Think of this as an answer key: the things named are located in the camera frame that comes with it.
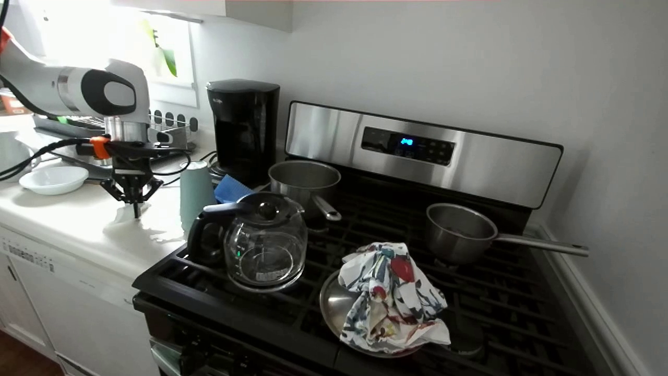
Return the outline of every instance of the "black coffee maker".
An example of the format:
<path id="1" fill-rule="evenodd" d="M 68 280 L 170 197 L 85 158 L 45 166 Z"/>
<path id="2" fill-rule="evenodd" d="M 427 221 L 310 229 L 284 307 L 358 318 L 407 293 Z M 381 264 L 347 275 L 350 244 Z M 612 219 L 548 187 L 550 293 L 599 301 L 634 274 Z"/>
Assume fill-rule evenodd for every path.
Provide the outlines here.
<path id="1" fill-rule="evenodd" d="M 268 181 L 276 158 L 280 85 L 249 79 L 208 81 L 218 163 L 247 185 Z"/>

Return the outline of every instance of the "white cabinet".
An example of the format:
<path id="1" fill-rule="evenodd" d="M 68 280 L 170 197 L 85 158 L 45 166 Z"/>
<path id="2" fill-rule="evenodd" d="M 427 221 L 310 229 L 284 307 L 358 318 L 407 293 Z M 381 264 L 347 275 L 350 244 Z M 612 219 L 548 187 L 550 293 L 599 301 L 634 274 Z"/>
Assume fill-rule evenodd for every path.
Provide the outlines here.
<path id="1" fill-rule="evenodd" d="M 113 0 L 111 4 L 194 18 L 230 17 L 284 32 L 293 29 L 293 0 Z"/>
<path id="2" fill-rule="evenodd" d="M 68 374 L 159 374 L 130 280 L 3 228 L 0 238 Z"/>
<path id="3" fill-rule="evenodd" d="M 47 333 L 29 302 L 17 270 L 11 258 L 0 252 L 0 322 L 3 329 L 34 347 L 39 353 L 49 353 Z"/>

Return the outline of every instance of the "saucepan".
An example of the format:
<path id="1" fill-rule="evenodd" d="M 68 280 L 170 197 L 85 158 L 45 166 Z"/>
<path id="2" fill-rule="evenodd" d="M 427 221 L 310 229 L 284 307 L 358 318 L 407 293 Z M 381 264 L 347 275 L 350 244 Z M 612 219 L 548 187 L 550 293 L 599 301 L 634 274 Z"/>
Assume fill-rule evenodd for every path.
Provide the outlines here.
<path id="1" fill-rule="evenodd" d="M 270 166 L 272 191 L 291 197 L 307 211 L 307 219 L 321 212 L 329 221 L 343 215 L 329 203 L 341 181 L 341 172 L 317 161 L 282 161 Z"/>
<path id="2" fill-rule="evenodd" d="M 427 209 L 427 244 L 443 260 L 454 265 L 474 264 L 493 242 L 514 242 L 532 249 L 586 257 L 579 244 L 548 242 L 516 234 L 501 234 L 494 221 L 481 211 L 454 203 L 435 203 Z"/>

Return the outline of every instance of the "dish towel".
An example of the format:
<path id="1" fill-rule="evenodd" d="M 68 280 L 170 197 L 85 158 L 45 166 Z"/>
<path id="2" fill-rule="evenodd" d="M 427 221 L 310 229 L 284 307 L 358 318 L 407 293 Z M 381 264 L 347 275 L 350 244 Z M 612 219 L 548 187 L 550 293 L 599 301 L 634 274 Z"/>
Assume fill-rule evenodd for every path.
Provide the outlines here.
<path id="1" fill-rule="evenodd" d="M 347 254 L 339 285 L 358 293 L 341 341 L 373 354 L 399 354 L 427 342 L 452 345 L 437 315 L 447 307 L 439 289 L 403 242 L 371 242 Z"/>

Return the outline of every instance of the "glass kettle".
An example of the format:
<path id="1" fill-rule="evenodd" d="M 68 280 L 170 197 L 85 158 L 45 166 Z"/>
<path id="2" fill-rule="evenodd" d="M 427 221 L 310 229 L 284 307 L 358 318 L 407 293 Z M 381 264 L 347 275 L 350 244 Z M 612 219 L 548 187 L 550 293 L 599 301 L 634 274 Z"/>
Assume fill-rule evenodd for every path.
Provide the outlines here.
<path id="1" fill-rule="evenodd" d="M 284 194 L 252 192 L 232 205 L 208 205 L 193 221 L 189 257 L 252 293 L 295 285 L 307 258 L 306 209 Z"/>

